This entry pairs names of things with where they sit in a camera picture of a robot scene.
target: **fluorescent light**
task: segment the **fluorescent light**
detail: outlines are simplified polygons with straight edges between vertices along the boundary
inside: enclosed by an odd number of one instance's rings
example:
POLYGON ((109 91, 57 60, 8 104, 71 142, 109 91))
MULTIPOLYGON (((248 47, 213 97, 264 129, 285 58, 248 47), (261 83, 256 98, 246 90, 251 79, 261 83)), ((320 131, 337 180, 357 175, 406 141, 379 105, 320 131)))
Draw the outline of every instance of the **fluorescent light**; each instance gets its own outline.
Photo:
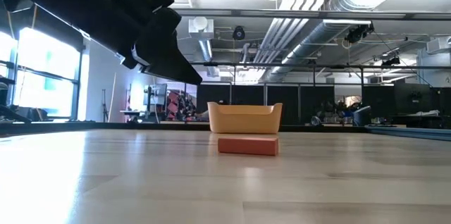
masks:
POLYGON ((370 25, 371 21, 370 20, 334 20, 334 19, 324 19, 323 23, 370 25))

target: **ceiling duct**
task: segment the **ceiling duct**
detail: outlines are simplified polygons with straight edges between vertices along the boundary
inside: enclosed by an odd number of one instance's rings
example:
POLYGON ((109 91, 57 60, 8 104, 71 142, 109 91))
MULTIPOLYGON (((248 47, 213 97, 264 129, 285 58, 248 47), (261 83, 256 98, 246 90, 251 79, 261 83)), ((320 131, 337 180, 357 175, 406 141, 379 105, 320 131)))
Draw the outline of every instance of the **ceiling duct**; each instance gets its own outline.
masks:
MULTIPOLYGON (((207 20, 205 17, 196 17, 188 20, 188 32, 192 38, 199 40, 202 57, 205 62, 210 62, 212 57, 211 42, 214 38, 213 20, 207 20)), ((207 76, 218 77, 218 68, 208 66, 206 68, 207 76)))
MULTIPOLYGON (((327 11, 371 11, 385 0, 329 0, 327 11)), ((322 47, 303 45, 308 43, 325 44, 345 31, 350 24, 325 23, 321 21, 288 55, 282 63, 301 63, 304 57, 311 56, 322 47)), ((267 81, 280 81, 290 72, 290 67, 275 67, 267 70, 263 76, 267 81)))

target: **orange wooden block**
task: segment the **orange wooden block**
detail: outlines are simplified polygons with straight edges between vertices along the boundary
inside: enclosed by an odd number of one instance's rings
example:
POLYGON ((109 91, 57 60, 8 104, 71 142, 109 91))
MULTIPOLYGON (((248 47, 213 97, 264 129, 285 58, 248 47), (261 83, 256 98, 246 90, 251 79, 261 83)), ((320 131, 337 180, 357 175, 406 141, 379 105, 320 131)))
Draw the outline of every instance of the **orange wooden block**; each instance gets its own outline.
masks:
POLYGON ((220 137, 218 139, 218 151, 220 153, 276 156, 279 152, 279 139, 277 137, 220 137))

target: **ceiling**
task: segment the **ceiling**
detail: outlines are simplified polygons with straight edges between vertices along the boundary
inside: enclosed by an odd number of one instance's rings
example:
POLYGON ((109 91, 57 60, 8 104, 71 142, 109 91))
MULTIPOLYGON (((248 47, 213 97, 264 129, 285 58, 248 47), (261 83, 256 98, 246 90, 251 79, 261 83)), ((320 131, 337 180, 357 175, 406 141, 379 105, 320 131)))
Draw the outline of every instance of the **ceiling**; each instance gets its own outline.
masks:
MULTIPOLYGON (((176 0, 173 8, 240 8, 240 9, 278 9, 282 0, 176 0)), ((390 12, 450 12, 451 0, 386 0, 375 11, 390 12)), ((254 45, 261 44, 273 19, 270 18, 212 18, 214 20, 214 39, 211 40, 213 49, 213 61, 240 61, 242 54, 232 52, 242 48, 245 43, 254 45), (246 32, 246 38, 242 41, 234 42, 232 33, 236 26, 243 26, 246 32)), ((189 18, 183 18, 178 26, 178 45, 182 53, 189 61, 203 61, 198 40, 190 38, 188 32, 189 18)), ((291 41, 287 49, 296 46, 303 37, 305 37, 314 27, 314 21, 310 20, 291 41)), ((380 41, 404 39, 408 36, 410 39, 421 41, 429 40, 432 35, 451 35, 451 22, 409 22, 409 21, 374 21, 377 35, 368 36, 365 41, 380 41)), ((317 63, 322 64, 370 64, 374 63, 374 57, 380 58, 382 54, 389 50, 386 45, 377 44, 358 44, 351 49, 344 49, 341 45, 341 38, 345 33, 339 35, 336 40, 337 46, 320 47, 321 56, 317 63)), ((390 48, 404 47, 401 57, 408 59, 414 58, 416 49, 424 46, 424 43, 395 42, 389 44, 390 48)), ((274 62, 282 61, 282 58, 288 54, 287 51, 281 52, 274 62)))

